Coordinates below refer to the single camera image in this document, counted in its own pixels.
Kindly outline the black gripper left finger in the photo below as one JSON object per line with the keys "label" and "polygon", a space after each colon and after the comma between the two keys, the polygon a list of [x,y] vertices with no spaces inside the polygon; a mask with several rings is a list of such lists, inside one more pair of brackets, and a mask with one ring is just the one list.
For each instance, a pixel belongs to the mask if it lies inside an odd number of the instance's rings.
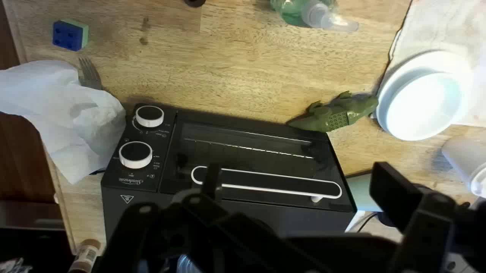
{"label": "black gripper left finger", "polygon": [[269,228],[190,195],[168,208],[130,207],[96,273],[175,273],[183,257],[202,273],[278,273],[283,252],[284,242]]}

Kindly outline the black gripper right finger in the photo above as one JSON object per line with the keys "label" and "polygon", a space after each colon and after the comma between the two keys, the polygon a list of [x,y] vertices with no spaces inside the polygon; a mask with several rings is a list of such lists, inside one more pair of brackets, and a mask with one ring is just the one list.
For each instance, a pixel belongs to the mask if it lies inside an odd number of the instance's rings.
{"label": "black gripper right finger", "polygon": [[403,234],[391,269],[398,273],[442,273],[447,257],[459,254],[486,272],[486,210],[459,205],[450,196],[417,185],[389,163],[373,167],[370,195]]}

